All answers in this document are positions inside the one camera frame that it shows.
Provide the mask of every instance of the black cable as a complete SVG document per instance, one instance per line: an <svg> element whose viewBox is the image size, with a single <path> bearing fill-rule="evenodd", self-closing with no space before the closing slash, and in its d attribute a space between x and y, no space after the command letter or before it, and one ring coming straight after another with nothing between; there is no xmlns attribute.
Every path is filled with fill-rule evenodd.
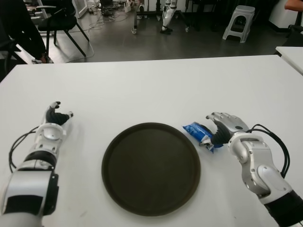
<svg viewBox="0 0 303 227"><path fill-rule="evenodd" d="M279 143L279 145L281 146L281 147L283 147L282 148L282 150L283 150L283 153L284 153L284 158L285 158L285 161L284 161L284 166L283 166L283 169L282 169L282 173L283 173L283 175L284 175L284 177L285 177L285 175L286 175L286 173L287 173L287 171L288 171L288 168L289 168L289 166L290 166L290 156L289 156L289 152L288 152L288 149L287 149L287 147L286 147L286 145L282 142L282 140L277 136L277 135L275 135L272 131L270 131L268 128L266 128L265 126L263 126L263 125L261 125L261 124L256 124L254 127L256 127L256 126L259 126L259 127L262 127L262 128L264 128L265 130L267 130L268 132L270 132L273 136L274 136L274 140L277 142L277 143Z"/></svg>
<svg viewBox="0 0 303 227"><path fill-rule="evenodd" d="M282 142L282 140L277 136L275 135L271 130L269 130L268 128L266 128L265 126L261 125L261 124L256 124L254 125L250 130L248 130L247 132L252 132L252 131L260 131L260 132L263 132L265 134L267 134L268 136L270 136L272 139L274 139L281 147L282 151L283 151L283 154L284 154L284 165L283 165L283 168L282 168L282 171L281 171L281 176L283 178L285 178L287 172L288 172L288 168L290 166L290 156L289 156L289 152L288 152L288 149L286 147L286 145Z"/></svg>
<svg viewBox="0 0 303 227"><path fill-rule="evenodd" d="M9 169L10 169L11 172L13 172L13 170L12 170L12 168L11 168L12 166L13 166L13 168L17 168L17 167L15 166L15 164L13 163L13 160L12 160L12 156L13 156L14 150L19 146L20 143L22 143L23 140L25 140L25 138L26 138L29 134L35 133L34 130L37 129L37 128L38 128L38 126L37 126L37 127L34 127L34 128L31 129L29 132L27 132L27 133L23 134L22 136L20 136L20 137L13 143L13 145L11 146L10 151L9 151Z"/></svg>

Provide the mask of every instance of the person's leg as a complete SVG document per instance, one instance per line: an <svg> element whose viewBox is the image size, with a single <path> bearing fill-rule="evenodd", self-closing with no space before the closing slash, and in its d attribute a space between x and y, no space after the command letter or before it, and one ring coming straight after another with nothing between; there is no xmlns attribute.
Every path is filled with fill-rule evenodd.
<svg viewBox="0 0 303 227"><path fill-rule="evenodd" d="M23 3L23 0L17 0L17 1L22 1L22 4L20 4L19 12L20 12L20 18L22 18L23 33L30 40L30 43L28 43L27 46L32 49L31 52L33 53L33 56L36 59L40 59L41 57L43 57L43 54L46 52L43 39L40 33L38 32L36 26L32 22L30 15L27 11L27 8Z"/></svg>
<svg viewBox="0 0 303 227"><path fill-rule="evenodd" d="M1 0L0 18L11 38L30 55L47 63L43 40L31 21L23 0Z"/></svg>

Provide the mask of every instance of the chair leg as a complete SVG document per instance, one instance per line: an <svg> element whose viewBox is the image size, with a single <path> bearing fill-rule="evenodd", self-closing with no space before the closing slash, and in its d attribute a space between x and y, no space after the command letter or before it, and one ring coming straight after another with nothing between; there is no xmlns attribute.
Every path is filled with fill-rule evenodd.
<svg viewBox="0 0 303 227"><path fill-rule="evenodd" d="M46 55L48 56L48 51L49 51L49 34L50 31L46 32Z"/></svg>
<svg viewBox="0 0 303 227"><path fill-rule="evenodd" d="M86 36L85 32L83 31L83 29L80 27L80 25L77 23L76 24L77 27L80 29L80 31L82 32L82 34L84 35L84 37L87 39L87 41L89 41L89 38Z"/></svg>
<svg viewBox="0 0 303 227"><path fill-rule="evenodd" d="M57 31L54 32L53 34L53 44L56 46L56 42L57 42Z"/></svg>
<svg viewBox="0 0 303 227"><path fill-rule="evenodd" d="M9 51L9 53L17 59L17 61L21 62L22 64L27 64L22 58L19 57L14 51Z"/></svg>
<svg viewBox="0 0 303 227"><path fill-rule="evenodd" d="M9 63L10 63L11 56L12 56L12 54L9 51L6 59L4 60L4 73L5 73L5 76L8 75L8 73L9 73Z"/></svg>
<svg viewBox="0 0 303 227"><path fill-rule="evenodd" d="M76 43L76 41L71 37L71 35L68 33L67 30L64 30L66 35L69 37L69 39L75 44L75 46L78 48L78 50L83 54L84 57L86 57L86 54L83 52L83 50L79 47L79 45Z"/></svg>

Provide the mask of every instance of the person's arm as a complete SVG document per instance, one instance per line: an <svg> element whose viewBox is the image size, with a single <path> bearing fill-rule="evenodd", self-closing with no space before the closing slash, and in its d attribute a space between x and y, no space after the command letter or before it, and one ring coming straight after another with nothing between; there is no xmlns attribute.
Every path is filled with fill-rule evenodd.
<svg viewBox="0 0 303 227"><path fill-rule="evenodd" d="M303 11L303 1L301 0L288 0L285 4L285 9L292 11L302 12Z"/></svg>

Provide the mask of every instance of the white plastic stool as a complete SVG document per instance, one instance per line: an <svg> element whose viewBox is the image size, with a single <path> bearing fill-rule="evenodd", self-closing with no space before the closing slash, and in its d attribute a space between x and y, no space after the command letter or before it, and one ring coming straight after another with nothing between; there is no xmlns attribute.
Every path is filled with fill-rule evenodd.
<svg viewBox="0 0 303 227"><path fill-rule="evenodd" d="M247 39L248 34L250 33L250 25L252 23L252 18L255 14L255 8L251 6L237 6L235 11L232 14L232 18L229 22L229 25L226 27L223 39L226 40L227 36L233 35L241 38L240 43L244 43ZM246 19L245 27L243 32L232 31L231 28L236 22L238 16L243 16Z"/></svg>

